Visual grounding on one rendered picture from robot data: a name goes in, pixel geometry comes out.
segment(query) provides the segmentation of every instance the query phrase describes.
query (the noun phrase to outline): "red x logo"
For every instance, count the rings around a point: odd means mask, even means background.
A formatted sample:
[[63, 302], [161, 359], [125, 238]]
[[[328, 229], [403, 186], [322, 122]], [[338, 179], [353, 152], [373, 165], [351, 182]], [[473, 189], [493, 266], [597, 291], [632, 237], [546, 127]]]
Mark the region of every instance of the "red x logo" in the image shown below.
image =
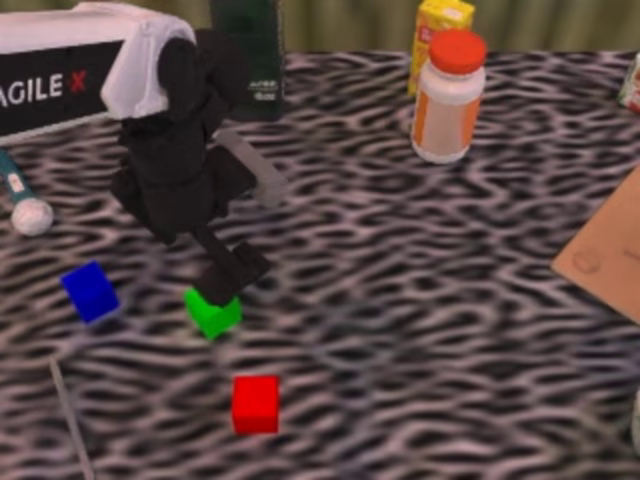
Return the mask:
[[71, 79], [69, 80], [69, 87], [72, 93], [84, 92], [86, 90], [84, 81], [87, 77], [86, 70], [80, 70], [79, 72], [71, 72]]

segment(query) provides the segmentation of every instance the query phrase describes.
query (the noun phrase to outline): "yellow bottle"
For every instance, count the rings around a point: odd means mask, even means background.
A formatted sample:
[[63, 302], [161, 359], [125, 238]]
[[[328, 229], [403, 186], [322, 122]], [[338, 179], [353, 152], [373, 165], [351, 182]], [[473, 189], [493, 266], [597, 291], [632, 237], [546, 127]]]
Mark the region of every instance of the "yellow bottle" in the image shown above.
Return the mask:
[[413, 39], [409, 94], [415, 95], [420, 69], [429, 56], [433, 33], [449, 30], [470, 30], [475, 7], [460, 0], [424, 0], [418, 7], [416, 31]]

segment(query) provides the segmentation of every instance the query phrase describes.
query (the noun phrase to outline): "white stick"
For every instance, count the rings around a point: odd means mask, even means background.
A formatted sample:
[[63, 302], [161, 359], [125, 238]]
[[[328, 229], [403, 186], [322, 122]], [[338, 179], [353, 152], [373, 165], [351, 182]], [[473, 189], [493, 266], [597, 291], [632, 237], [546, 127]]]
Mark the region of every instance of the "white stick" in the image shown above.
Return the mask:
[[71, 440], [73, 441], [76, 453], [78, 454], [78, 459], [80, 460], [80, 466], [82, 467], [84, 478], [85, 480], [95, 480], [96, 477], [93, 473], [93, 470], [91, 469], [89, 455], [87, 455], [87, 449], [85, 448], [84, 440], [82, 440], [82, 435], [80, 433], [80, 428], [78, 427], [76, 416], [73, 413], [73, 408], [71, 407], [71, 402], [69, 401], [69, 393], [67, 392], [67, 387], [65, 387], [64, 385], [62, 373], [60, 372], [60, 367], [58, 366], [58, 362], [55, 360], [55, 358], [49, 358], [49, 367], [51, 368], [53, 383], [55, 383], [56, 390], [58, 390], [58, 398], [60, 399], [60, 403], [62, 404], [62, 411], [64, 412], [64, 416], [67, 419], [67, 425], [69, 426], [69, 430], [71, 431]]

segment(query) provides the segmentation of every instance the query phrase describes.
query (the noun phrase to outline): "black label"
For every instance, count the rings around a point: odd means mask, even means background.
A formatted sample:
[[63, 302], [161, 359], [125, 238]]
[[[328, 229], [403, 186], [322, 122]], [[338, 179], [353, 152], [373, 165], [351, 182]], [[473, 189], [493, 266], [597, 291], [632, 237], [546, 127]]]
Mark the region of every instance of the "black label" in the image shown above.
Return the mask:
[[122, 42], [0, 55], [0, 137], [107, 111], [100, 90]]

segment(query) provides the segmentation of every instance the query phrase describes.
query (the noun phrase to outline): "cube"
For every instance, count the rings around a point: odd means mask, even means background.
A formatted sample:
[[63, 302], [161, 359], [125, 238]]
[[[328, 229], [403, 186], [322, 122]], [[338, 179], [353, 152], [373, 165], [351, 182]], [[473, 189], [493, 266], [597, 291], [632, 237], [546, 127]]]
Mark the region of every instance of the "cube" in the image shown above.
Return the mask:
[[195, 288], [190, 288], [184, 294], [184, 302], [189, 316], [207, 340], [222, 335], [242, 320], [242, 308], [238, 297], [227, 305], [218, 307], [207, 303]]
[[96, 261], [67, 273], [60, 281], [78, 314], [87, 324], [120, 306], [115, 290]]
[[233, 428], [237, 435], [278, 432], [278, 377], [235, 377], [231, 403]]

